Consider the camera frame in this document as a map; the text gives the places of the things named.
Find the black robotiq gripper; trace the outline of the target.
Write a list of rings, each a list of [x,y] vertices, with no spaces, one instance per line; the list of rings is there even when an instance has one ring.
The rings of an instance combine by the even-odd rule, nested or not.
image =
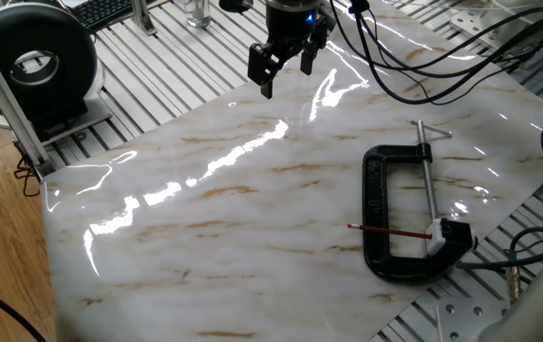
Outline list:
[[[285,64],[273,52],[296,51],[303,47],[300,70],[310,75],[318,51],[325,48],[334,25],[329,19],[317,19],[319,0],[267,0],[268,41],[249,48],[248,77],[260,87],[261,94],[272,97],[272,81]]]

